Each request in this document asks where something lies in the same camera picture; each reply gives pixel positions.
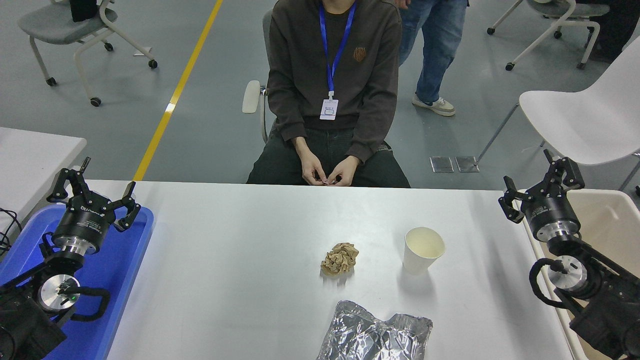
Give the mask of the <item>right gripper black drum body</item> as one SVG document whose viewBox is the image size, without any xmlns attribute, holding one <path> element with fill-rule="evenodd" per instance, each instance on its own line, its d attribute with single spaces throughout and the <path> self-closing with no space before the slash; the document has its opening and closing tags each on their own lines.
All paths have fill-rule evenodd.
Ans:
<svg viewBox="0 0 640 360">
<path fill-rule="evenodd" d="M 530 232 L 537 240 L 573 236 L 580 231 L 580 221 L 567 193 L 526 196 L 521 200 L 519 209 L 524 213 Z"/>
</svg>

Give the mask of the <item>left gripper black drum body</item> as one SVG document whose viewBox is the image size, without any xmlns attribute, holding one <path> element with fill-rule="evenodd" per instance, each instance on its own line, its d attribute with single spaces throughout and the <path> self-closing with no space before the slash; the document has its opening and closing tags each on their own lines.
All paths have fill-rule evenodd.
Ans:
<svg viewBox="0 0 640 360">
<path fill-rule="evenodd" d="M 114 210 L 104 210 L 110 199 L 100 194 L 85 200 L 80 194 L 73 196 L 66 205 L 66 212 L 58 223 L 52 241 L 61 245 L 63 239 L 77 237 L 93 245 L 105 241 L 109 227 L 115 221 Z"/>
</svg>

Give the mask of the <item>person's left hand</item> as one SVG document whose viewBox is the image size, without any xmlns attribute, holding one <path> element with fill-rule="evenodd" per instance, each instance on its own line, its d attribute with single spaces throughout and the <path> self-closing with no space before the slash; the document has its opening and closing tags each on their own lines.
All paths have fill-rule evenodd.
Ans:
<svg viewBox="0 0 640 360">
<path fill-rule="evenodd" d="M 348 155 L 334 167 L 324 184 L 335 187 L 349 187 L 354 180 L 355 171 L 360 163 L 361 160 L 359 158 Z"/>
</svg>

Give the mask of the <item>person's right hand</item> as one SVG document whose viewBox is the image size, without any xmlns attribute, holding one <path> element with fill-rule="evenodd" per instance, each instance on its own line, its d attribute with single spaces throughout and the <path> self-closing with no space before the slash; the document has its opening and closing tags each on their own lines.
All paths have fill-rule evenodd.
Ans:
<svg viewBox="0 0 640 360">
<path fill-rule="evenodd" d="M 324 186 L 327 176 L 318 157 L 309 149 L 300 150 L 298 156 L 301 160 L 302 178 L 311 186 Z"/>
</svg>

